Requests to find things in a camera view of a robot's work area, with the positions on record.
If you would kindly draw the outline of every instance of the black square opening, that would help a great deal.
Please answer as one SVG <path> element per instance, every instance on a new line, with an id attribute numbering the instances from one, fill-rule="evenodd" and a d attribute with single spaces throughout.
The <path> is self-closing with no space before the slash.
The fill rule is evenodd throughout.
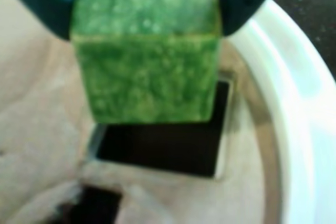
<path id="1" fill-rule="evenodd" d="M 75 205 L 65 203 L 57 208 L 57 216 L 48 224 L 111 224 L 118 214 L 121 195 L 111 191 L 85 187 Z"/>
<path id="2" fill-rule="evenodd" d="M 219 82 L 214 112 L 206 123 L 105 125 L 97 158 L 213 177 L 228 94 L 229 84 Z"/>

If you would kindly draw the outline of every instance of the cube face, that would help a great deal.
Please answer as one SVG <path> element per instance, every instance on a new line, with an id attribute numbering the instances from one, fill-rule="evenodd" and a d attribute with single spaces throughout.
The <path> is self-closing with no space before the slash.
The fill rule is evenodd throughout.
<path id="1" fill-rule="evenodd" d="M 217 81 L 217 0 L 76 0 L 71 40 L 99 123 L 200 122 Z"/>
<path id="2" fill-rule="evenodd" d="M 95 120 L 208 120 L 217 80 L 217 43 L 213 38 L 167 38 L 78 45 L 78 59 Z"/>
<path id="3" fill-rule="evenodd" d="M 77 35 L 219 35 L 217 0 L 76 0 Z"/>

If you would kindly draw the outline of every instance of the green block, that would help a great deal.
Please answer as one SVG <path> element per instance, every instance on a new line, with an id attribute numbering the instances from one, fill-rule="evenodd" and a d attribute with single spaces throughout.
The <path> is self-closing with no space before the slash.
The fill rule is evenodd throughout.
<path id="1" fill-rule="evenodd" d="M 217 0 L 76 0 L 71 40 L 99 123 L 210 118 Z"/>

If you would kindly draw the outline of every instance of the white rim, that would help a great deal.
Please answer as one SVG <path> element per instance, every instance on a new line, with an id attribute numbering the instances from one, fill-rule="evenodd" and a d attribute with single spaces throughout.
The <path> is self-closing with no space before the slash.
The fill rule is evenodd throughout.
<path id="1" fill-rule="evenodd" d="M 336 165 L 331 73 L 302 30 L 272 0 L 229 40 L 256 78 L 279 138 L 282 223 L 330 223 L 335 218 L 330 204 L 336 199 L 331 186 L 336 174 L 330 172 Z"/>

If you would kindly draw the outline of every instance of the green cube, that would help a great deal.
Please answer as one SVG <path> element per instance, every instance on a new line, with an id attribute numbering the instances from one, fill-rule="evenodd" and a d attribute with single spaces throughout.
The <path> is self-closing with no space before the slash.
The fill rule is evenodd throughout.
<path id="1" fill-rule="evenodd" d="M 208 120 L 217 81 L 217 5 L 217 0 L 76 0 L 71 40 L 95 120 Z"/>

